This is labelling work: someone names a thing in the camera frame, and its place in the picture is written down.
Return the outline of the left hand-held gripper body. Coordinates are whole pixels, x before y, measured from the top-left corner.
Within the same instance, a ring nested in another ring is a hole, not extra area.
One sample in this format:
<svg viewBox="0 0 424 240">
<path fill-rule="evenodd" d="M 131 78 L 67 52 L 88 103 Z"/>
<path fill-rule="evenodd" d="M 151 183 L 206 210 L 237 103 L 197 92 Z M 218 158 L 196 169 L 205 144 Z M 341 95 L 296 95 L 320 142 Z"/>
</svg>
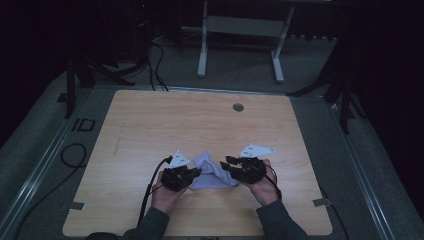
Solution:
<svg viewBox="0 0 424 240">
<path fill-rule="evenodd" d="M 164 187 L 169 190 L 178 192 L 183 189 L 182 185 L 188 176 L 190 161 L 181 154 L 180 151 L 176 151 L 172 156 L 169 163 L 169 167 L 163 170 L 161 183 Z"/>
</svg>

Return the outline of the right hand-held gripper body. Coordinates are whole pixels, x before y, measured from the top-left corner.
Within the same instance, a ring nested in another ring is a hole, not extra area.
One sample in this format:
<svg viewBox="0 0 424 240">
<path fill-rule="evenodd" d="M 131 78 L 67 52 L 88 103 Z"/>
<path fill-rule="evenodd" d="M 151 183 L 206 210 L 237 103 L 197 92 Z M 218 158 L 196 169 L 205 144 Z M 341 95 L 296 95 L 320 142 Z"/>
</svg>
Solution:
<svg viewBox="0 0 424 240">
<path fill-rule="evenodd" d="M 234 162 L 233 178 L 248 184 L 257 183 L 266 175 L 266 166 L 261 157 L 274 153 L 273 148 L 248 144 Z"/>
</svg>

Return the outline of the pale lilac cloth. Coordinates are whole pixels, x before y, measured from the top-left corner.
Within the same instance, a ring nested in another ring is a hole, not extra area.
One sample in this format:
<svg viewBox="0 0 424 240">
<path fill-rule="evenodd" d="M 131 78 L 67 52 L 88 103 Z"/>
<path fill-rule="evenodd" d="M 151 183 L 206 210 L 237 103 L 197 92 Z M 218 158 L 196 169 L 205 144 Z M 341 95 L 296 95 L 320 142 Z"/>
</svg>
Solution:
<svg viewBox="0 0 424 240">
<path fill-rule="evenodd" d="M 201 174 L 195 177 L 189 186 L 192 190 L 223 189 L 238 185 L 238 181 L 233 179 L 228 171 L 223 170 L 211 160 L 211 155 L 208 151 L 196 157 L 194 164 L 201 171 Z"/>
</svg>

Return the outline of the person's left hand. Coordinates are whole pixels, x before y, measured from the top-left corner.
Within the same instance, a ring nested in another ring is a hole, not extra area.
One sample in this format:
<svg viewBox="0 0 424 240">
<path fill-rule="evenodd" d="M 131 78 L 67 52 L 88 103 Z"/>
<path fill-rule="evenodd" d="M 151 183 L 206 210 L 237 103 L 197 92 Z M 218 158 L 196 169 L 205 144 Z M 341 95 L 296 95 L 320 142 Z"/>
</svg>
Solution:
<svg viewBox="0 0 424 240">
<path fill-rule="evenodd" d="M 176 207 L 179 198 L 186 192 L 186 188 L 175 192 L 162 186 L 162 172 L 159 173 L 157 182 L 153 185 L 151 206 L 169 215 Z"/>
</svg>

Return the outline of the person's right hand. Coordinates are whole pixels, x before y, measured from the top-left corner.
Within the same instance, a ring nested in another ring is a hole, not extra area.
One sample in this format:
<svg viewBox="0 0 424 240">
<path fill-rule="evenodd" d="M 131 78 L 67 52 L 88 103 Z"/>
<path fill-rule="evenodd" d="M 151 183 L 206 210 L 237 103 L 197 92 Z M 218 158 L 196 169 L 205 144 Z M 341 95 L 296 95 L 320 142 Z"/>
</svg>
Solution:
<svg viewBox="0 0 424 240">
<path fill-rule="evenodd" d="M 277 200 L 282 200 L 281 191 L 277 184 L 277 175 L 271 166 L 269 159 L 263 160 L 266 175 L 254 184 L 245 184 L 261 206 L 270 205 Z"/>
</svg>

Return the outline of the black tripod stand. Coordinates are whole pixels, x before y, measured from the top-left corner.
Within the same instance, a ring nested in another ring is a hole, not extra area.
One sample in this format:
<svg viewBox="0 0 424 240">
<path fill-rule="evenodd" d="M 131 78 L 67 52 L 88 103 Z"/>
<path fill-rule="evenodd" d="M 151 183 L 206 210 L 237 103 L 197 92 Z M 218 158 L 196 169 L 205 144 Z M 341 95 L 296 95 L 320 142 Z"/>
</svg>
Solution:
<svg viewBox="0 0 424 240">
<path fill-rule="evenodd" d="M 139 58 L 131 67 L 112 71 L 104 67 L 99 62 L 96 62 L 89 56 L 87 50 L 72 43 L 67 50 L 67 65 L 66 65 L 66 114 L 65 119 L 69 119 L 76 109 L 76 78 L 79 79 L 83 87 L 93 88 L 96 80 L 92 72 L 98 72 L 106 79 L 111 80 L 119 85 L 134 86 L 133 82 L 124 79 L 125 75 L 140 70 L 147 64 L 147 58 Z"/>
<path fill-rule="evenodd" d="M 326 103 L 332 104 L 341 99 L 339 124 L 343 132 L 348 134 L 351 91 L 354 76 L 358 72 L 362 47 L 363 43 L 356 34 L 340 37 L 317 80 L 300 90 L 287 93 L 287 96 L 300 97 L 328 84 L 329 87 L 323 98 Z"/>
</svg>

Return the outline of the metal floor rail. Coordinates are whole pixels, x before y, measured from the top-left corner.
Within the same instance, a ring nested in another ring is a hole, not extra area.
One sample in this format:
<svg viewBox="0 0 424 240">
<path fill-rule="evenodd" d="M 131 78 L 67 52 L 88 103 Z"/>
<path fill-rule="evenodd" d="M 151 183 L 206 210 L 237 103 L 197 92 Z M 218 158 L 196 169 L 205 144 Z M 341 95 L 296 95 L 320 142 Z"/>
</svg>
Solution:
<svg viewBox="0 0 424 240">
<path fill-rule="evenodd" d="M 0 148 L 0 240 L 11 240 L 76 117 L 45 94 Z"/>
<path fill-rule="evenodd" d="M 342 127 L 339 124 L 339 108 L 336 104 L 328 104 L 327 109 L 329 111 L 333 123 L 336 125 L 336 129 L 341 135 L 342 142 L 347 148 L 349 163 L 363 195 L 364 201 L 370 212 L 371 218 L 375 224 L 376 230 L 380 236 L 380 239 L 396 240 L 393 231 L 387 221 L 382 205 L 364 171 L 360 158 L 353 145 L 353 141 L 351 137 L 343 131 Z"/>
</svg>

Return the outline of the white metal desk frame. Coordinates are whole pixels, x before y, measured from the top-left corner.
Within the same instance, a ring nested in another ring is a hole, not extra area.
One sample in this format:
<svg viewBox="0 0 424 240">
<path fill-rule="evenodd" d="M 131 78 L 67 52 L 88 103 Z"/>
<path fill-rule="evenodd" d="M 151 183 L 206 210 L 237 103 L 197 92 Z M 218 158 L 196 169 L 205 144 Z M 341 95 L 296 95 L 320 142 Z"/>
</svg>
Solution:
<svg viewBox="0 0 424 240">
<path fill-rule="evenodd" d="M 208 13 L 209 0 L 203 0 L 202 13 L 202 41 L 199 56 L 197 76 L 202 78 L 206 75 L 209 33 L 226 33 L 237 35 L 252 35 L 261 37 L 274 37 L 278 39 L 276 47 L 270 52 L 277 83 L 284 82 L 283 69 L 281 67 L 280 55 L 295 11 L 289 7 L 284 20 L 265 20 L 238 17 L 226 17 L 210 15 Z"/>
</svg>

